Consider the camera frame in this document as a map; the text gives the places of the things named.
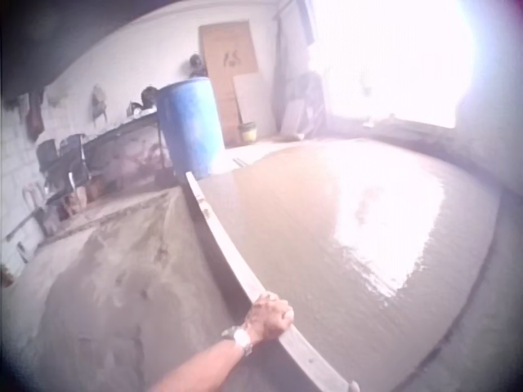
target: forearm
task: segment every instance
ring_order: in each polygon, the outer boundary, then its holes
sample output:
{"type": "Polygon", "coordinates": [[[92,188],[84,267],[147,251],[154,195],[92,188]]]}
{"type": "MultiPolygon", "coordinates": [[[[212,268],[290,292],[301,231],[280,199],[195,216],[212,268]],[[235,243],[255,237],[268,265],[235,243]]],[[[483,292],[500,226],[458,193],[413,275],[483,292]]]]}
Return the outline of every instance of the forearm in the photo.
{"type": "Polygon", "coordinates": [[[220,341],[169,373],[151,392],[217,390],[243,356],[244,349],[234,341],[220,341]]]}

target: blue plastic drum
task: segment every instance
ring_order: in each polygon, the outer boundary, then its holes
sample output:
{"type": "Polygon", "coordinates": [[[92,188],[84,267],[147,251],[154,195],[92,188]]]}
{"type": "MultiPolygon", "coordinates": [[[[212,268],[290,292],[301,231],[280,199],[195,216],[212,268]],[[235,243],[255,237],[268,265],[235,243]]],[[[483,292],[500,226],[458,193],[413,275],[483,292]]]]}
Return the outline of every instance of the blue plastic drum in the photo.
{"type": "Polygon", "coordinates": [[[209,176],[224,150],[211,81],[192,78],[162,88],[157,95],[159,125],[180,182],[186,172],[209,176]]]}

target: wet concrete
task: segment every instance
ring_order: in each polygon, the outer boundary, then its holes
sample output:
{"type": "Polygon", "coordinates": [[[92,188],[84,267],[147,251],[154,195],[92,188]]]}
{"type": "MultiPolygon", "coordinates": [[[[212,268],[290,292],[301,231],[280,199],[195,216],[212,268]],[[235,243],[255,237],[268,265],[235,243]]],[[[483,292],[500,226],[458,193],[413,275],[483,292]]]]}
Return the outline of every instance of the wet concrete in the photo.
{"type": "MultiPolygon", "coordinates": [[[[143,391],[240,320],[180,189],[48,245],[2,293],[2,344],[41,390],[143,391]]],[[[277,390],[253,356],[224,390],[277,390]]]]}
{"type": "Polygon", "coordinates": [[[499,203],[448,163],[367,140],[288,149],[200,185],[298,329],[374,392],[400,385],[453,325],[499,203]]]}

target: ceiling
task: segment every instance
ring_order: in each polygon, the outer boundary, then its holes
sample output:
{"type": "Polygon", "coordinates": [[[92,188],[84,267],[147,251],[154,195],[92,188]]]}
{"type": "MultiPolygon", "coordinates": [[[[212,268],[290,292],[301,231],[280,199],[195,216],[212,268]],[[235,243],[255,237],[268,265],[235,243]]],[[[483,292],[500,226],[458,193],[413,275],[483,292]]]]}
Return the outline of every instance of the ceiling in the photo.
{"type": "Polygon", "coordinates": [[[107,34],[176,1],[2,1],[2,97],[46,86],[107,34]]]}

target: wristwatch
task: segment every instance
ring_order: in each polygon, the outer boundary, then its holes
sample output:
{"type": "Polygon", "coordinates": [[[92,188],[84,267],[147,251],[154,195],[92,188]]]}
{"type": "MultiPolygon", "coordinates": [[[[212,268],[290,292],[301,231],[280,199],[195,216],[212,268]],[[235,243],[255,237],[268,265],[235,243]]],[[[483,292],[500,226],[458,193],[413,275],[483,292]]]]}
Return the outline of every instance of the wristwatch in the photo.
{"type": "Polygon", "coordinates": [[[251,337],[248,335],[241,327],[231,327],[227,328],[224,332],[221,333],[221,337],[231,341],[235,341],[237,345],[244,349],[244,356],[248,356],[253,351],[253,343],[251,342],[251,337]]]}

